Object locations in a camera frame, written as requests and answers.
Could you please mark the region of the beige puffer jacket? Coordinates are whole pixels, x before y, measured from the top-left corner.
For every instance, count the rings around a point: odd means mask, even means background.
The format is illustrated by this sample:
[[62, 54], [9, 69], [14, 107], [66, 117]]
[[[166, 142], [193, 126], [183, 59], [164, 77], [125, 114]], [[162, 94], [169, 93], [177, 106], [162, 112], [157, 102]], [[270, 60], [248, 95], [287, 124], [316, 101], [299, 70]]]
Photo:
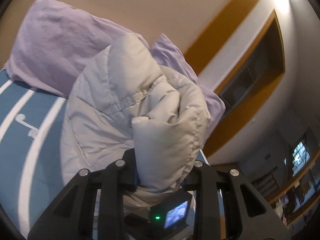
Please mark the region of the beige puffer jacket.
[[62, 181], [134, 149], [140, 185], [125, 194], [125, 210], [156, 205], [191, 171], [209, 121], [200, 87], [158, 64], [137, 35], [124, 34], [73, 85], [60, 140]]

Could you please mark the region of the blue white striped bed sheet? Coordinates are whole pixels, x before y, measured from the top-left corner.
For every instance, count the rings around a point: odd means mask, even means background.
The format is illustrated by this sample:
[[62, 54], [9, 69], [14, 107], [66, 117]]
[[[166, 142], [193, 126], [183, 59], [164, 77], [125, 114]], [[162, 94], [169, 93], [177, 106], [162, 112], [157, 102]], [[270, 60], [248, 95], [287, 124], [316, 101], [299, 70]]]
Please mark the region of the blue white striped bed sheet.
[[22, 238], [66, 185], [60, 140], [67, 100], [1, 71], [1, 205]]

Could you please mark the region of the large lilac pillow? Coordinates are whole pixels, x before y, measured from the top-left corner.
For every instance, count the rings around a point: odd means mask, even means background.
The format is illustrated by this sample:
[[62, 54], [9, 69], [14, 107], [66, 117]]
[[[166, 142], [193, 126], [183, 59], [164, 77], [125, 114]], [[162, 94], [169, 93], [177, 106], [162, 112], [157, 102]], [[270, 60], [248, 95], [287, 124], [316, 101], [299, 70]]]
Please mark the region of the large lilac pillow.
[[31, 87], [102, 101], [147, 86], [157, 63], [129, 29], [63, 2], [36, 0], [4, 68]]

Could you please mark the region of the wooden wall niche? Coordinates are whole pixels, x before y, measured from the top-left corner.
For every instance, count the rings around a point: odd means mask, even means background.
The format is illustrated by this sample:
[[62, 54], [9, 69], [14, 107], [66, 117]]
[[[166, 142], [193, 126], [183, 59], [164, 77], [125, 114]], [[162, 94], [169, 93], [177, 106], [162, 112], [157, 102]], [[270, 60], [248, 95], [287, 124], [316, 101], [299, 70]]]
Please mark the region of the wooden wall niche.
[[276, 11], [215, 92], [226, 111], [204, 145], [211, 157], [249, 123], [274, 92], [285, 73], [283, 37]]

